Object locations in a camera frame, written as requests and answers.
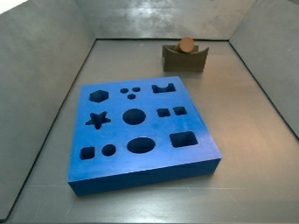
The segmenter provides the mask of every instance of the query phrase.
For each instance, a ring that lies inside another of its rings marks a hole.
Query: wooden cylinder
[[[193,39],[189,37],[185,37],[180,40],[173,50],[177,53],[189,53],[192,51],[192,48],[193,48]]]

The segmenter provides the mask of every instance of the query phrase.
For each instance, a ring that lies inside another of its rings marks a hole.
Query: dark olive block
[[[174,45],[162,46],[162,70],[165,72],[201,72],[209,48],[198,52],[196,45],[189,53],[176,52]]]

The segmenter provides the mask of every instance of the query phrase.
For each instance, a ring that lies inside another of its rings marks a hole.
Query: star-shaped hole
[[[98,130],[102,123],[109,123],[110,122],[110,120],[106,118],[106,113],[108,113],[106,111],[99,113],[99,114],[90,113],[89,114],[90,119],[85,122],[85,124],[86,125],[93,124],[95,130]]]

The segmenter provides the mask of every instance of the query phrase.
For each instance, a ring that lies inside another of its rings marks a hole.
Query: shape sorter board
[[[81,87],[67,179],[77,195],[210,174],[220,158],[178,77]]]

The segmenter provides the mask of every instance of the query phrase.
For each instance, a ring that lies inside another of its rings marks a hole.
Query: circular hole
[[[133,88],[132,88],[132,91],[133,91],[133,92],[138,92],[138,91],[140,91],[140,87],[133,87]]]
[[[113,144],[106,144],[101,149],[101,153],[106,157],[110,157],[116,153],[116,151],[117,151],[117,149]]]
[[[122,114],[122,119],[126,124],[137,125],[145,120],[145,112],[138,108],[130,108]]]
[[[121,88],[121,89],[120,89],[120,93],[121,93],[121,94],[125,94],[126,92],[128,92],[128,89],[126,89],[126,88]]]
[[[154,141],[148,137],[138,137],[126,144],[126,149],[137,154],[146,153],[154,148]]]
[[[136,95],[134,94],[129,94],[128,96],[126,96],[126,99],[129,99],[129,100],[133,100],[136,98]]]

